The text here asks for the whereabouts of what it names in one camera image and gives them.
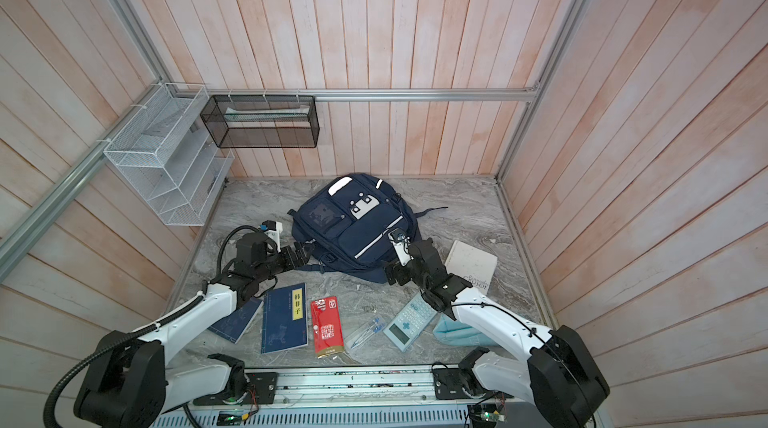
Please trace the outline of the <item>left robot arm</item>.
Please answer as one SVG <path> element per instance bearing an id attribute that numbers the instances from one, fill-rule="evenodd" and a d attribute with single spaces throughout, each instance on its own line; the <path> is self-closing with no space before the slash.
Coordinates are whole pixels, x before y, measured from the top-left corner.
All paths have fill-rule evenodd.
<path id="1" fill-rule="evenodd" d="M 226 404 L 247 398 L 250 381 L 241 360 L 214 354 L 201 362 L 169 368 L 169 362 L 198 335 L 261 295 L 261 284 L 308 264 L 311 243 L 283 247 L 275 230 L 242 226 L 236 255 L 217 256 L 214 277 L 194 298 L 160 319 L 104 336 L 95 351 L 55 387 L 85 375 L 74 415 L 101 427 L 148 427 L 162 413 L 214 396 Z"/>

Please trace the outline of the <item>blue book yellow label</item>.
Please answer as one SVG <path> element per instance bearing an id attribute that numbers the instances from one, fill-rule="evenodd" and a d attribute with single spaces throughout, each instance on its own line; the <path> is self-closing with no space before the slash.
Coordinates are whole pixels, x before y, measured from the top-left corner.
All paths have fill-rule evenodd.
<path id="1" fill-rule="evenodd" d="M 264 299 L 261 353 L 269 354 L 308 343 L 306 285 L 277 288 Z"/>

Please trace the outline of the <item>white notebook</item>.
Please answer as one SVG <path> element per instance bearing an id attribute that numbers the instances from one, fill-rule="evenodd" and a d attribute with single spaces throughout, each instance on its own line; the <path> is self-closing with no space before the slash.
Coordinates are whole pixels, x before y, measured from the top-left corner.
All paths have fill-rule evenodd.
<path id="1" fill-rule="evenodd" d="M 495 255 L 455 240 L 445 261 L 446 270 L 469 281 L 482 294 L 487 294 L 498 264 Z"/>

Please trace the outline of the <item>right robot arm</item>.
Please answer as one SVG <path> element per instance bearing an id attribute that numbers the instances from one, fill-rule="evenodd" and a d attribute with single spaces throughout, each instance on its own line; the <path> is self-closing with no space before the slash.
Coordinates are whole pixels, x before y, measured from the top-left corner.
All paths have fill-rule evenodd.
<path id="1" fill-rule="evenodd" d="M 498 392 L 535 405 L 553 427 L 585 427 L 610 388 L 580 335 L 527 320 L 491 300 L 466 279 L 447 271 L 430 239 L 412 242 L 389 233 L 397 260 L 388 282 L 413 282 L 436 312 L 468 325 L 511 356 L 476 348 L 459 364 L 467 390 Z"/>

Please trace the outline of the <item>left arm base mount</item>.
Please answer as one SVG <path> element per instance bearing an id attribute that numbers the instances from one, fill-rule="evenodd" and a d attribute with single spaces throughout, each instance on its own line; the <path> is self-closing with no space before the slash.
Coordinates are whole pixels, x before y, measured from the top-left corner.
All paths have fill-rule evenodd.
<path id="1" fill-rule="evenodd" d="M 274 402 L 277 372 L 249 372 L 242 360 L 225 354 L 211 354 L 208 359 L 225 363 L 231 369 L 230 375 L 222 391 L 196 398 L 194 405 L 269 405 Z"/>

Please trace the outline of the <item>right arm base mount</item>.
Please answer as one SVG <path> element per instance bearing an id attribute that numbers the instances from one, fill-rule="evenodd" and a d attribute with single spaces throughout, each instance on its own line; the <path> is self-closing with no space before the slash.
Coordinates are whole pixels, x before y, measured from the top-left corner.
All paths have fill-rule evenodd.
<path id="1" fill-rule="evenodd" d="M 498 398 L 502 392 L 489 390 L 477 377 L 474 369 L 487 368 L 491 375 L 496 375 L 500 365 L 509 370 L 516 368 L 518 362 L 511 358 L 500 357 L 497 353 L 485 347 L 477 347 L 467 354 L 455 367 L 449 367 L 443 362 L 434 362 L 430 366 L 433 378 L 435 397 L 438 400 L 475 399 L 478 401 Z"/>

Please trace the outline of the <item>dark blue book underneath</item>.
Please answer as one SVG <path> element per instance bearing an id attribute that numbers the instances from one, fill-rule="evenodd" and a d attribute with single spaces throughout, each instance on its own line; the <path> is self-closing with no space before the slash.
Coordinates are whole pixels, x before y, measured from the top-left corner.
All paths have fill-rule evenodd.
<path id="1" fill-rule="evenodd" d="M 232 344 L 237 344 L 253 324 L 262 304 L 263 301 L 260 298 L 251 298 L 242 308 L 218 320 L 208 330 Z"/>

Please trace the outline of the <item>navy blue student backpack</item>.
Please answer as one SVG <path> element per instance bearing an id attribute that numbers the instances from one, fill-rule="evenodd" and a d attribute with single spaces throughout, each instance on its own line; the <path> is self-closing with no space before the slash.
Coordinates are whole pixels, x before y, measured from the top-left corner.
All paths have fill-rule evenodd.
<path id="1" fill-rule="evenodd" d="M 365 173 L 341 176 L 298 209 L 291 210 L 292 236 L 313 245 L 319 262 L 311 271 L 338 272 L 367 282 L 388 281 L 387 267 L 398 261 L 388 238 L 400 229 L 425 246 L 415 212 L 389 183 Z"/>

